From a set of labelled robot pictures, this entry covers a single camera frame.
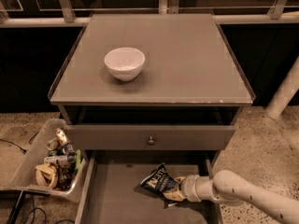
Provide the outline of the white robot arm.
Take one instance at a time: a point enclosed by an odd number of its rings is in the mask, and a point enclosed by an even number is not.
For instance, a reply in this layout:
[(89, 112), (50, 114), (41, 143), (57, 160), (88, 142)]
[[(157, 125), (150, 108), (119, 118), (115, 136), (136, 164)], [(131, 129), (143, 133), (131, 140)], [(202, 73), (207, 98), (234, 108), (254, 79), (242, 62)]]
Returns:
[(250, 203), (280, 224), (299, 224), (299, 202), (251, 184), (228, 170), (212, 178), (187, 175), (178, 178), (178, 187), (164, 192), (168, 200), (192, 203), (212, 201), (221, 204)]

